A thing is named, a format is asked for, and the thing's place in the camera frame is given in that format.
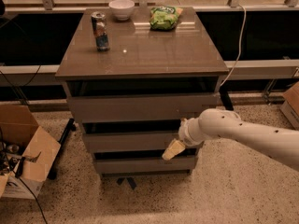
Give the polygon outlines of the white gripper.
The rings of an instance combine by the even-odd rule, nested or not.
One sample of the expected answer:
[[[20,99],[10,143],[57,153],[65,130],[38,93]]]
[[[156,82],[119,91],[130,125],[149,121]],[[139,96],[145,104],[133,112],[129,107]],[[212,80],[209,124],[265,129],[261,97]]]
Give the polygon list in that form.
[[[179,140],[174,139],[164,151],[162,158],[170,161],[187,147],[198,146],[203,142],[203,133],[200,130],[198,119],[182,119],[178,129]]]

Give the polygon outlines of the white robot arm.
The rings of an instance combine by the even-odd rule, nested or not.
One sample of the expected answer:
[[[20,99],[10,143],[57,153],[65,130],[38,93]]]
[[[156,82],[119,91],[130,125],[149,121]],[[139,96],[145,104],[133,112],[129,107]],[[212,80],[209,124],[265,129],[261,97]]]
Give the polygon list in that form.
[[[293,170],[299,170],[299,132],[245,122],[234,111],[209,108],[198,118],[182,119],[178,139],[173,139],[162,158],[169,161],[187,147],[206,140],[235,140]]]

